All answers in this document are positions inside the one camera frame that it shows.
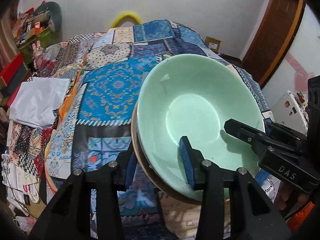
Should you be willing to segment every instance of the white wall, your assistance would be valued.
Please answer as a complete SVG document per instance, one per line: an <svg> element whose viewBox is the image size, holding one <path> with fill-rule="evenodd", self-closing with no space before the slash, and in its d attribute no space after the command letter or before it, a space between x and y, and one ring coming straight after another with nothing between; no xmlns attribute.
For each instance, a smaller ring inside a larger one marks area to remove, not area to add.
<svg viewBox="0 0 320 240"><path fill-rule="evenodd" d="M290 63L286 58L292 56L295 63ZM306 6L297 35L276 72L262 89L269 106L272 106L287 91L300 92L299 84L304 79L304 87L307 86L307 78L320 75L320 24L309 6ZM305 99L307 91L302 91Z"/></svg>
<svg viewBox="0 0 320 240"><path fill-rule="evenodd" d="M43 0L22 0L24 10ZM106 31L122 11L136 12L144 22L170 19L189 26L202 38L222 40L220 52L240 57L264 0L51 0L59 3L63 39Z"/></svg>
<svg viewBox="0 0 320 240"><path fill-rule="evenodd" d="M244 47L244 50L242 51L242 53L241 53L241 55L240 55L240 59L241 59L241 60L243 60L245 54L247 53L248 49L250 48L250 45L251 45L254 37L256 36L256 33L257 33L257 31L258 31L258 29L259 29L259 27L260 27L260 24L261 24L261 22L262 22L262 19L263 19L263 17L264 17L264 14L265 14L265 12L266 12L266 10L267 10L269 1L270 1L270 0L264 0L263 3L262 3L261 9L260 9L260 13L259 13L258 18L257 18L257 20L256 20L256 23L255 23L255 25L254 25L254 27L253 27L253 30L252 30L252 32L251 32L251 34L250 34L249 39L247 40L247 43L246 43L246 45L245 45L245 47Z"/></svg>

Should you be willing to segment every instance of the green bowl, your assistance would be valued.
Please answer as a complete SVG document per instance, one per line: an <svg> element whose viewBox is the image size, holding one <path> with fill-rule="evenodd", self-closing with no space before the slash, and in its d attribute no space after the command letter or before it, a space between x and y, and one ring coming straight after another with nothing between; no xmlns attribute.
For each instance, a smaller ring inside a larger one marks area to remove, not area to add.
<svg viewBox="0 0 320 240"><path fill-rule="evenodd" d="M138 136L150 166L170 187L201 200L202 191L187 183L178 151L181 136L205 159L221 168L245 167L252 176L259 170L250 145L225 133L233 118L261 131L259 107L247 86L231 70L214 59L182 54L158 64L140 90L137 111Z"/></svg>

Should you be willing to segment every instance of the orange fabric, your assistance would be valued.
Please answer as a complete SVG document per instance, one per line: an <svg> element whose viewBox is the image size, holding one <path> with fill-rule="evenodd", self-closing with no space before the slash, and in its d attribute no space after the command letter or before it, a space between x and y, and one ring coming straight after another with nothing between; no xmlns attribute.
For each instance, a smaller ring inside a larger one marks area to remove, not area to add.
<svg viewBox="0 0 320 240"><path fill-rule="evenodd" d="M304 220L310 214L314 206L315 205L310 202L300 212L298 212L288 220L287 224L292 232L299 228L299 226L304 222Z"/></svg>
<svg viewBox="0 0 320 240"><path fill-rule="evenodd" d="M79 76L81 74L82 69L84 68L85 62L87 60L87 56L84 57L84 61L82 63L82 67L80 68L80 71L76 77L76 81L75 84L71 90L71 92L69 93L69 95L65 98L63 105L60 106L60 108L58 109L59 112L59 116L60 116L60 121L58 123L58 127L61 124L62 120L65 118L65 116L67 115L70 107L72 106L73 100L75 99L75 96L77 94L77 86L78 86L78 80L79 80Z"/></svg>

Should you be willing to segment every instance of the blue patterned fabric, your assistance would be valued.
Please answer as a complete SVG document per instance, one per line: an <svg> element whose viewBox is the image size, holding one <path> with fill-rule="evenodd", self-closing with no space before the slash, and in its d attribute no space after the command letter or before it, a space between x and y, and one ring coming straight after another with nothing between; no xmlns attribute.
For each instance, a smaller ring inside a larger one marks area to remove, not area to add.
<svg viewBox="0 0 320 240"><path fill-rule="evenodd" d="M254 99L256 100L256 102L259 106L260 111L264 112L264 111L270 110L268 103L267 103L267 101L261 91L260 85L253 80L252 76L247 71L245 71L244 69L239 68L233 64L230 64L229 62L227 62L226 60L223 60L223 59L216 59L216 61L222 63L225 66L232 65L239 73L244 84L246 84L248 89L251 91Z"/></svg>
<svg viewBox="0 0 320 240"><path fill-rule="evenodd" d="M93 44L92 49L96 49L107 44L112 44L114 35L115 30L109 30L107 33L98 38L98 40Z"/></svg>
<svg viewBox="0 0 320 240"><path fill-rule="evenodd" d="M201 48L207 48L198 33L182 26L178 26L178 28L180 30L181 38L183 39L183 41L196 44Z"/></svg>
<svg viewBox="0 0 320 240"><path fill-rule="evenodd" d="M128 149L131 137L89 138L87 160L84 169L95 171L103 165L115 161L119 153Z"/></svg>
<svg viewBox="0 0 320 240"><path fill-rule="evenodd" d="M59 181L54 178L51 178L51 179L52 179L53 183L55 184L55 186L57 187L57 189L59 189L62 186L63 181Z"/></svg>
<svg viewBox="0 0 320 240"><path fill-rule="evenodd" d="M168 20L155 20L152 22L135 25L133 27L133 33L135 43L156 41L174 37L174 32Z"/></svg>
<svg viewBox="0 0 320 240"><path fill-rule="evenodd" d="M87 89L77 124L122 125L130 123L144 72L150 72L162 57L133 58L87 73Z"/></svg>
<svg viewBox="0 0 320 240"><path fill-rule="evenodd" d="M168 53L163 43L153 45L134 45L131 50L131 57L156 56Z"/></svg>
<svg viewBox="0 0 320 240"><path fill-rule="evenodd" d="M184 42L180 38L164 40L164 44L166 44L169 52L173 55L197 54L206 56L206 53L199 46L192 43Z"/></svg>
<svg viewBox="0 0 320 240"><path fill-rule="evenodd" d="M181 38L181 33L179 28L172 28L174 32L174 38Z"/></svg>
<svg viewBox="0 0 320 240"><path fill-rule="evenodd" d="M133 183L126 192L118 191L118 203L123 227L153 224L160 222L157 208L156 186L137 165ZM91 191L91 228L96 228L97 191Z"/></svg>

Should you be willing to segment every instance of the clutter pile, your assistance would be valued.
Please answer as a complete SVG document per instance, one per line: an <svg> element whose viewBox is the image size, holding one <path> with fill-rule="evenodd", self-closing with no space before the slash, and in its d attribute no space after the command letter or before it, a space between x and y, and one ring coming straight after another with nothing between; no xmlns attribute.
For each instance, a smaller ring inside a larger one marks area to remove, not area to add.
<svg viewBox="0 0 320 240"><path fill-rule="evenodd" d="M43 1L36 10L31 8L18 15L12 35L26 65L32 62L33 43L40 41L46 49L60 41L61 24L60 6L55 2Z"/></svg>

